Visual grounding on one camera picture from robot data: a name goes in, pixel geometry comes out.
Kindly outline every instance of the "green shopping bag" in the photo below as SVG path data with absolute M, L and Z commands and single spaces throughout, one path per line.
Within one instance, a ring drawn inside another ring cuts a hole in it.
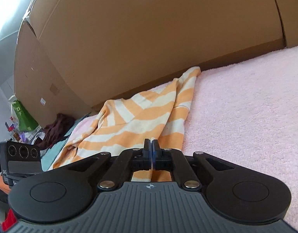
M 14 109 L 16 117 L 19 120 L 19 131 L 33 131 L 37 128 L 38 123 L 19 100 L 12 102 L 11 107 Z

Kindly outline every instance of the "label sticker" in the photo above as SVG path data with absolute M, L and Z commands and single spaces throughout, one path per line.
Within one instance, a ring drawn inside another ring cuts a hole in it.
M 41 98 L 40 103 L 44 106 L 46 104 L 46 101 L 43 98 Z

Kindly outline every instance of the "cardboard box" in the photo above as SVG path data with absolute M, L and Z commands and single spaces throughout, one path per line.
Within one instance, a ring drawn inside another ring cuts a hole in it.
M 284 48 L 275 0 L 32 0 L 27 20 L 15 93 L 42 126 L 57 112 L 80 117 L 191 66 Z

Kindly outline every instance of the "light blue cloth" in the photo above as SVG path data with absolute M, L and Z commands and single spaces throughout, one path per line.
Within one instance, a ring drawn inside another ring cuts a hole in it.
M 75 127 L 77 126 L 78 123 L 80 123 L 80 121 L 82 121 L 84 118 L 88 117 L 89 115 L 85 115 L 84 117 L 78 119 L 75 121 L 74 125 L 70 128 L 69 131 L 67 131 L 67 133 L 65 134 L 64 137 L 66 136 L 70 136 L 70 134 L 72 133 L 72 131 L 75 129 Z M 56 157 L 58 156 L 58 154 L 61 152 L 61 150 L 63 149 L 64 145 L 67 143 L 68 138 L 66 138 L 63 141 L 59 141 L 57 142 L 51 149 L 49 149 L 46 154 L 41 158 L 41 166 L 42 166 L 42 170 L 43 171 L 47 171 L 50 166 L 52 165 L 52 163 L 54 162 L 54 160 L 56 159 Z

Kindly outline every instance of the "orange striped cloth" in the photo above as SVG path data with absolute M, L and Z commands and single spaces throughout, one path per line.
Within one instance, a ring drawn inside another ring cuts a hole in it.
M 140 92 L 125 100 L 108 100 L 91 118 L 85 132 L 66 143 L 50 167 L 60 166 L 107 151 L 112 156 L 123 150 L 142 148 L 145 138 L 158 139 L 161 148 L 181 150 L 184 121 L 190 111 L 199 67 L 192 67 L 166 87 Z M 167 181 L 166 171 L 138 171 L 132 181 Z

